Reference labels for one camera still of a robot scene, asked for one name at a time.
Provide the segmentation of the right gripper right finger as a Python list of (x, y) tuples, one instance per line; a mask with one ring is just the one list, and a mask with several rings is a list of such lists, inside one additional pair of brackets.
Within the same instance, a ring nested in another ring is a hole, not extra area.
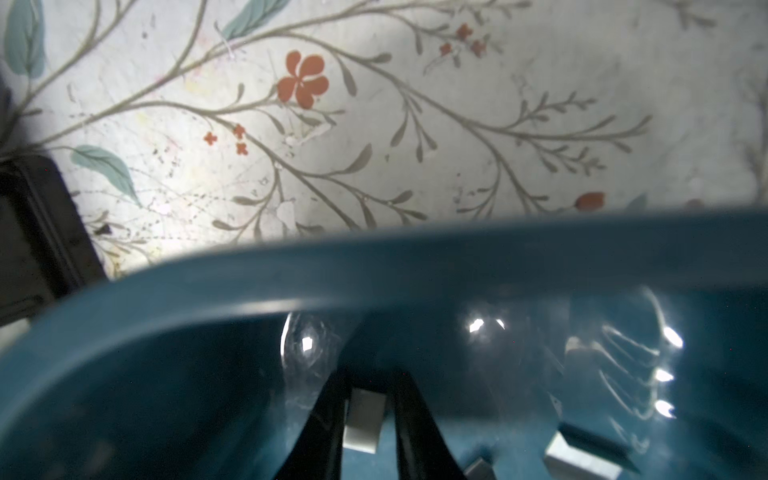
[(398, 478), (465, 479), (409, 373), (395, 371), (391, 397)]

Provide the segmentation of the black stapler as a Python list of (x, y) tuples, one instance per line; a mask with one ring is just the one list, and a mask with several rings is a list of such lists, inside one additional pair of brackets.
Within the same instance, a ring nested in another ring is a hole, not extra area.
[(1, 325), (107, 279), (53, 160), (1, 162)]

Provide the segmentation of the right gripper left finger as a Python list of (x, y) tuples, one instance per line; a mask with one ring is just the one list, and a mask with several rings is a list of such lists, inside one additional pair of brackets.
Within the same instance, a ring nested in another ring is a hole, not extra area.
[(324, 384), (275, 480), (341, 478), (347, 400), (347, 372), (336, 370)]

